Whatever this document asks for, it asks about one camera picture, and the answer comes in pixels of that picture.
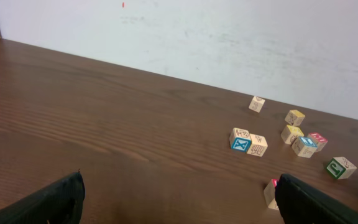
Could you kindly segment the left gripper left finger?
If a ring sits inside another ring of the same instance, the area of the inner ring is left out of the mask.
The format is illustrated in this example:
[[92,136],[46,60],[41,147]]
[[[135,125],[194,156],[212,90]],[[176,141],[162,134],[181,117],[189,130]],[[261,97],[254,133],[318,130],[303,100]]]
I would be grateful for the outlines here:
[[74,172],[0,210],[0,223],[79,224],[85,184]]

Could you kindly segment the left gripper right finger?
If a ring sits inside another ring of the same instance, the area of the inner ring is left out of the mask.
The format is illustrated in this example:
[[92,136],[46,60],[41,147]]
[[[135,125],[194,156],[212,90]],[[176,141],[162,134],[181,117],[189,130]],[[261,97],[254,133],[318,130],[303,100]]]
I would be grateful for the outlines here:
[[275,200],[285,223],[358,223],[357,211],[291,174],[280,176]]

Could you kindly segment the red letter U block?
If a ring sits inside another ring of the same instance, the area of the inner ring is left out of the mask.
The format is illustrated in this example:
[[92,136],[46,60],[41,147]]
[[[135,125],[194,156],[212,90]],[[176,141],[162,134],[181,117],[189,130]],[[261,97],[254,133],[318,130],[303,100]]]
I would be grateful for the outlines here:
[[272,179],[264,189],[264,197],[267,207],[274,210],[279,210],[279,207],[275,200],[275,188],[277,184],[278,184],[278,180]]

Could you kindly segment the white airplane block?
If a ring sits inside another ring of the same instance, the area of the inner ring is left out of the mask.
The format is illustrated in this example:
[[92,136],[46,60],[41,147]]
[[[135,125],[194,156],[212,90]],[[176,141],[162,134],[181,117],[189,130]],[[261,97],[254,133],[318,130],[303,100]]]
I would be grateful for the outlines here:
[[332,158],[325,167],[328,174],[336,180],[348,179],[357,167],[345,157]]

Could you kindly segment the blue letter block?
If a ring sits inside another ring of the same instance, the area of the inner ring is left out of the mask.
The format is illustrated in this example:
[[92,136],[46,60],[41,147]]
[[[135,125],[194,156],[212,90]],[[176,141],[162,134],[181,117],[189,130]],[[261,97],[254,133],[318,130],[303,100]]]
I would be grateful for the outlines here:
[[309,159],[318,147],[310,138],[298,136],[291,148],[297,156]]

